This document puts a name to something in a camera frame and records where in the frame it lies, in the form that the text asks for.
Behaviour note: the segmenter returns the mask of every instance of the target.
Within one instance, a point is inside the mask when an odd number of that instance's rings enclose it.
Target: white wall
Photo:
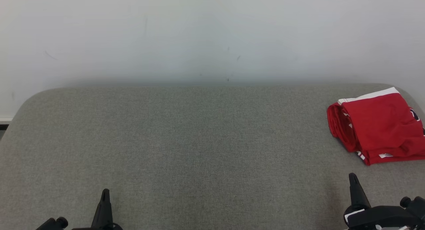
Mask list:
[[[425,109],[424,3],[0,0],[0,118],[93,80],[383,82]]]

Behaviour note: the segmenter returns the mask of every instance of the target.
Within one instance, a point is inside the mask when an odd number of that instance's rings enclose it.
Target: white stripe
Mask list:
[[[362,160],[366,159],[366,157],[360,151],[357,151],[357,155],[360,156],[360,158],[362,158]]]
[[[344,215],[344,218],[346,219],[346,222],[348,223],[348,216],[353,215],[353,214],[356,214],[356,213],[361,212],[361,211],[364,211],[364,209],[359,210],[359,211],[354,211],[352,213],[349,213],[347,215]]]
[[[364,99],[370,99],[370,98],[374,98],[374,97],[380,97],[380,96],[384,96],[384,95],[388,95],[388,94],[393,94],[393,93],[398,93],[400,94],[395,87],[391,87],[382,91],[377,91],[377,92],[372,92],[366,95],[362,95],[360,97],[357,98],[345,98],[345,99],[339,99],[338,100],[338,104],[342,105],[344,102],[353,102],[353,101],[358,101],[358,100],[364,100]]]

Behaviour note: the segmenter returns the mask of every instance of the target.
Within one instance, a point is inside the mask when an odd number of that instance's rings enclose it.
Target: folded red garment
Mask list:
[[[338,100],[328,108],[328,124],[367,165],[425,159],[422,121],[395,88]]]

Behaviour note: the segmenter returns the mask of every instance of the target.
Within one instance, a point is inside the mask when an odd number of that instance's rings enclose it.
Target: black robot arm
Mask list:
[[[424,229],[425,200],[404,197],[399,206],[371,207],[354,173],[349,174],[351,206],[344,212],[344,221],[351,230],[374,230],[379,227],[410,227]]]
[[[60,217],[57,220],[50,218],[43,225],[36,230],[63,230],[68,226],[68,221]],[[87,228],[73,228],[72,230],[123,230],[118,224],[112,221],[112,207],[109,198],[109,189],[102,191],[99,204],[97,205],[96,212],[94,213],[93,222],[91,227]]]

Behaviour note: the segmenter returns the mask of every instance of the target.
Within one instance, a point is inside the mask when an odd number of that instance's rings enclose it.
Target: gray upholstered table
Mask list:
[[[41,92],[0,142],[0,229],[87,227],[103,188],[125,230],[344,229],[350,172],[372,205],[425,196],[425,161],[368,167],[329,132],[330,104],[388,87]]]

